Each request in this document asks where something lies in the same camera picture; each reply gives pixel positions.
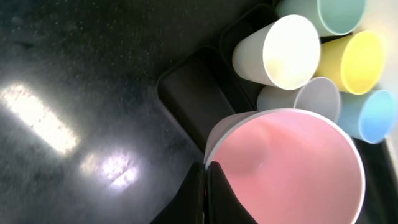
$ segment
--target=white wall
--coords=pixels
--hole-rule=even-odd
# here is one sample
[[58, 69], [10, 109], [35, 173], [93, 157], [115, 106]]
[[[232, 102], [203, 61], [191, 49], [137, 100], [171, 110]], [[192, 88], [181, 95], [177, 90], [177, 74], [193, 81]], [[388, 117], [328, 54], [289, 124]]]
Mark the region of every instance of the white wall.
[[[398, 0], [368, 0], [364, 18], [356, 32], [376, 31], [383, 39], [386, 66], [379, 88], [395, 95], [398, 106]], [[398, 178], [398, 125], [387, 137], [389, 153]]]

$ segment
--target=yellow cup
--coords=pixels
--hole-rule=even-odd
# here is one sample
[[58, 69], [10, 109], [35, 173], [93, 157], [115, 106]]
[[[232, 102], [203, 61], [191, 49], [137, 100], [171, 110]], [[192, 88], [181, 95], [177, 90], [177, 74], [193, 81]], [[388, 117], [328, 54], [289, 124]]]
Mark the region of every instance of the yellow cup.
[[381, 39], [364, 31], [322, 44], [315, 76], [330, 78], [340, 91], [362, 95], [380, 79], [384, 62]]

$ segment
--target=granite surface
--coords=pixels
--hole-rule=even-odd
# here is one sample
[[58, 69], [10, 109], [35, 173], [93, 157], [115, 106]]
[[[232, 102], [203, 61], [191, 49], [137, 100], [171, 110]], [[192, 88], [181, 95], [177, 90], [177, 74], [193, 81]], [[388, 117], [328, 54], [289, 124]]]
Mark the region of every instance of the granite surface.
[[0, 0], [0, 223], [149, 223], [203, 159], [156, 80], [259, 2]]

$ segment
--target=gray cup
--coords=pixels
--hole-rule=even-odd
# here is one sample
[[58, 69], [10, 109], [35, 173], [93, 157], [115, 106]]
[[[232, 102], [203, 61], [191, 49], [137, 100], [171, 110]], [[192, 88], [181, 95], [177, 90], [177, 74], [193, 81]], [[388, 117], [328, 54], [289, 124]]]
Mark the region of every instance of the gray cup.
[[341, 110], [341, 97], [330, 79], [316, 77], [298, 90], [264, 87], [257, 98], [257, 108], [260, 111], [298, 108], [312, 111], [337, 122]]

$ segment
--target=pink cup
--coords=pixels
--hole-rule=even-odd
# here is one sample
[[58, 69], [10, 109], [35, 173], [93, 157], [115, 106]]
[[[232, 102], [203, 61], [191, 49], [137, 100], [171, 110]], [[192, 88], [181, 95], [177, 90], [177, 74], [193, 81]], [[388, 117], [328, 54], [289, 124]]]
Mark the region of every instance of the pink cup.
[[217, 161], [258, 223], [355, 223], [365, 177], [351, 138], [310, 111], [276, 109], [229, 116], [208, 138]]

